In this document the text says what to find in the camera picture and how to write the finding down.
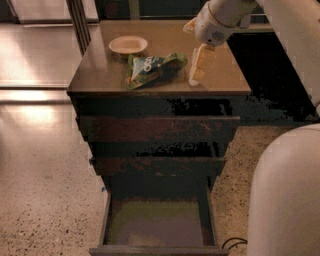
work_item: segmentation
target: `countertop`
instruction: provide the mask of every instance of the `countertop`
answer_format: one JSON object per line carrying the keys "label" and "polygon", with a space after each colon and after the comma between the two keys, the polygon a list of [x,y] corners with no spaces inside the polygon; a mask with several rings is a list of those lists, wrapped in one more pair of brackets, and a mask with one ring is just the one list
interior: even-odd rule
{"label": "countertop", "polygon": [[[247,95],[250,88],[225,43],[216,47],[215,56],[206,67],[206,75],[198,86],[190,86],[188,74],[194,48],[201,44],[193,34],[183,32],[185,20],[102,21],[83,56],[67,90],[69,96],[215,96]],[[127,61],[109,49],[116,37],[137,35],[148,41],[145,56],[185,53],[188,64],[172,82],[126,88]]]}

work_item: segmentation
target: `snack bag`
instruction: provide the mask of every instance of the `snack bag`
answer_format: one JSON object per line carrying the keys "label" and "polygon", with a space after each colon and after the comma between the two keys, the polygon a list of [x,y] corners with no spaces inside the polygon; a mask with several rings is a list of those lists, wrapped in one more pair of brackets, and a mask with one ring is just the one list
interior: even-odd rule
{"label": "snack bag", "polygon": [[135,89],[143,85],[171,81],[187,63],[188,60],[182,53],[172,53],[166,57],[135,57],[130,55],[126,79],[127,87]]}

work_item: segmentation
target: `speckled floor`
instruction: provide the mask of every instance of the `speckled floor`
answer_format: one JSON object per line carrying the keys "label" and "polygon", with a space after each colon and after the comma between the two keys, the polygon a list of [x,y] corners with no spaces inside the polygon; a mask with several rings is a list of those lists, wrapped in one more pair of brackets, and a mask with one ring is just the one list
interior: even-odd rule
{"label": "speckled floor", "polygon": [[102,187],[71,105],[0,106],[0,255],[88,255]]}
{"label": "speckled floor", "polygon": [[[0,32],[9,33],[3,27]],[[71,36],[69,40],[71,47],[74,39]],[[12,54],[19,53],[19,49],[28,52],[31,46],[26,40],[17,42],[21,47],[11,48],[15,49]],[[2,37],[0,43],[8,42]],[[40,50],[44,49],[34,49],[35,55]],[[17,55],[11,63],[12,56],[1,47],[2,82],[36,79],[34,72],[20,72],[19,77],[19,58],[32,67],[32,62],[23,60],[31,55]],[[75,56],[72,65],[78,62],[79,56]],[[60,78],[53,76],[55,79],[47,75],[57,71],[42,74],[48,83],[59,84],[67,83],[74,70],[73,67],[61,73]],[[88,146],[77,129],[68,97],[64,91],[0,93],[0,256],[89,255],[88,249],[99,241],[107,194],[101,190],[100,177],[88,164]],[[288,129],[238,128],[212,193],[218,245],[230,237],[247,237],[250,184],[256,163],[267,145]],[[246,246],[234,247],[230,255],[245,256]]]}

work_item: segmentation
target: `small bowl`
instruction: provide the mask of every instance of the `small bowl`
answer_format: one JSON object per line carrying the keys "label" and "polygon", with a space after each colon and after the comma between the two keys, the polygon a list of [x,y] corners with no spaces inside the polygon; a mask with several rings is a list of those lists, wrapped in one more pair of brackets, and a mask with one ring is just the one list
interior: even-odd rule
{"label": "small bowl", "polygon": [[129,54],[137,55],[144,51],[148,42],[139,36],[121,36],[109,44],[111,51],[119,53],[121,58],[128,58]]}

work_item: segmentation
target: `cable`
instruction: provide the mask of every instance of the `cable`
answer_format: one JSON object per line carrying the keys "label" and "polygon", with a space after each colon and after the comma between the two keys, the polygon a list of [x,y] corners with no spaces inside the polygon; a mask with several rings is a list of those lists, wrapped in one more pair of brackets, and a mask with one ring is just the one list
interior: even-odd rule
{"label": "cable", "polygon": [[248,241],[247,241],[246,239],[243,239],[243,238],[241,238],[241,237],[231,237],[231,238],[229,238],[227,241],[225,241],[225,242],[223,243],[222,249],[226,246],[226,244],[227,244],[229,241],[232,241],[232,240],[240,240],[240,241],[242,241],[242,243],[245,243],[245,244],[248,243]]}
{"label": "cable", "polygon": [[228,248],[228,250],[231,250],[233,247],[235,247],[235,246],[237,246],[237,245],[239,245],[239,244],[247,244],[247,243],[246,243],[246,242],[238,242],[238,243],[235,243],[235,244],[231,245],[231,246]]}

